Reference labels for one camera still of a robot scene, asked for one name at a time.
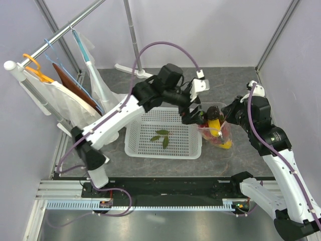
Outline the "dark mangosteen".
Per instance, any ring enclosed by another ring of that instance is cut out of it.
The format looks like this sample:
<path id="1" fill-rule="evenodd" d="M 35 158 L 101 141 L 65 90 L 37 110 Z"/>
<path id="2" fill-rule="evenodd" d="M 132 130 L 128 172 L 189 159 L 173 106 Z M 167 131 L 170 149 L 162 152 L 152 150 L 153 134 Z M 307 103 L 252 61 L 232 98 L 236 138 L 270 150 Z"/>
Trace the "dark mangosteen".
<path id="1" fill-rule="evenodd" d="M 220 117 L 220 109 L 217 105 L 213 105 L 208 108 L 207 112 L 207 120 L 216 120 Z"/>

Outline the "yellow mango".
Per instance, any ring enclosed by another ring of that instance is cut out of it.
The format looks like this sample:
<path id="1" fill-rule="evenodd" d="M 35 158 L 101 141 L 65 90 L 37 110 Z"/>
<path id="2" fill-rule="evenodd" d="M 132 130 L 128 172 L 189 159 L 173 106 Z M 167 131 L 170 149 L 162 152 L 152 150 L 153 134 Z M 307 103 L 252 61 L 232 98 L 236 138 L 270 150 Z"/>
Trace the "yellow mango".
<path id="1" fill-rule="evenodd" d="M 216 119 L 216 120 L 208 120 L 208 127 L 210 130 L 210 134 L 214 137 L 219 137 L 222 133 L 221 133 L 221 124 L 220 124 L 220 120 Z"/>
<path id="2" fill-rule="evenodd" d="M 230 149 L 233 145 L 233 142 L 231 140 L 228 140 L 227 142 L 223 144 L 219 144 L 218 147 L 222 149 Z"/>

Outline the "clear zip top bag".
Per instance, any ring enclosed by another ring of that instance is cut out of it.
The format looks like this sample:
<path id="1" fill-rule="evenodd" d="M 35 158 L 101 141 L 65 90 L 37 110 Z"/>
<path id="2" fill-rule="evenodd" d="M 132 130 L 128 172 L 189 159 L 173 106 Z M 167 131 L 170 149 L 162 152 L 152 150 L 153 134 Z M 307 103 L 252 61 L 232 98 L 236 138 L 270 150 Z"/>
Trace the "clear zip top bag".
<path id="1" fill-rule="evenodd" d="M 196 125 L 201 136 L 211 145 L 230 149 L 233 145 L 230 124 L 226 122 L 222 108 L 226 105 L 220 102 L 203 102 L 204 123 Z"/>

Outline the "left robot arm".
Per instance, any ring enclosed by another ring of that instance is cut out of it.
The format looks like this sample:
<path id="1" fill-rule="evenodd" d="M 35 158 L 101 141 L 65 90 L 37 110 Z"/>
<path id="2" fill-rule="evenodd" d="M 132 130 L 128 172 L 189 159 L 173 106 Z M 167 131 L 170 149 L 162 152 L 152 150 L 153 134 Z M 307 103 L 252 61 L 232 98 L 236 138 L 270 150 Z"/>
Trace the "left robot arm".
<path id="1" fill-rule="evenodd" d="M 132 120 L 162 103 L 178 107 L 182 124 L 201 125 L 204 112 L 199 93 L 209 90 L 209 81 L 202 70 L 191 81 L 183 81 L 183 71 L 174 64 L 164 65 L 157 75 L 135 84 L 132 91 L 111 111 L 83 129 L 74 127 L 71 131 L 76 151 L 84 162 L 98 197 L 106 197 L 110 192 L 108 177 L 104 170 L 107 157 L 101 148 L 112 141 L 112 136 Z"/>

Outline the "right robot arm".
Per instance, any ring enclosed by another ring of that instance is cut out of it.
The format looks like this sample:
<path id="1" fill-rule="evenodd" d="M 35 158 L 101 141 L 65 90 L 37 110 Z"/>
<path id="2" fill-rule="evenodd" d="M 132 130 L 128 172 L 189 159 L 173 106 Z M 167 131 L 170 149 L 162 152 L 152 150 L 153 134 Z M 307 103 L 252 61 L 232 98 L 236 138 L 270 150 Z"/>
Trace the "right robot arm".
<path id="1" fill-rule="evenodd" d="M 267 98 L 238 96 L 221 109 L 226 122 L 240 126 L 268 165 L 281 197 L 263 187 L 248 172 L 232 176 L 230 193 L 249 197 L 273 220 L 283 240 L 299 240 L 320 231 L 320 205 L 308 190 L 285 131 L 271 122 Z"/>

